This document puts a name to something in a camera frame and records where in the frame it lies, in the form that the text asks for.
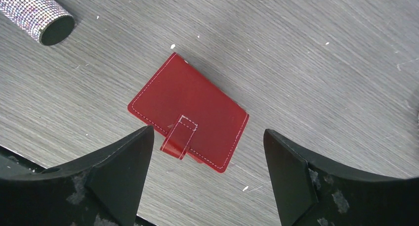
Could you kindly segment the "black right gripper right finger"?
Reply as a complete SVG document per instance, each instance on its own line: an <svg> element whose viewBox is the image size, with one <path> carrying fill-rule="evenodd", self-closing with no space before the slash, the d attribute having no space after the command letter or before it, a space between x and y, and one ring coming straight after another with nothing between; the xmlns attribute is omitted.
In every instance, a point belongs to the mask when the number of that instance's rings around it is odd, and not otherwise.
<svg viewBox="0 0 419 226"><path fill-rule="evenodd" d="M263 146L284 226L416 226L419 180L339 163L266 129Z"/></svg>

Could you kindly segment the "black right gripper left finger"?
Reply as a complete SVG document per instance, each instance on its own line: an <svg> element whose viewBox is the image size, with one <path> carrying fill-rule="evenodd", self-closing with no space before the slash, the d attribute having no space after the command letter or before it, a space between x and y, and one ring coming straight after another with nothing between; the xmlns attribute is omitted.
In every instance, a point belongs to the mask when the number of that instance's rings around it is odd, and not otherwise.
<svg viewBox="0 0 419 226"><path fill-rule="evenodd" d="M154 144L142 127L38 174L0 178L0 212L24 213L3 226L133 226Z"/></svg>

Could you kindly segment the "red leather card holder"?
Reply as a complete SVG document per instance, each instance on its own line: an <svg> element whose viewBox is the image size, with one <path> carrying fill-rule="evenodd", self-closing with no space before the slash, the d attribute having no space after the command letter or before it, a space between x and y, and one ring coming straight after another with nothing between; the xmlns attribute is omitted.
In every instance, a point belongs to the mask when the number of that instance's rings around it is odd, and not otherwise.
<svg viewBox="0 0 419 226"><path fill-rule="evenodd" d="M164 136L162 152L190 155L225 172L248 113L204 75L173 53L129 103L128 110Z"/></svg>

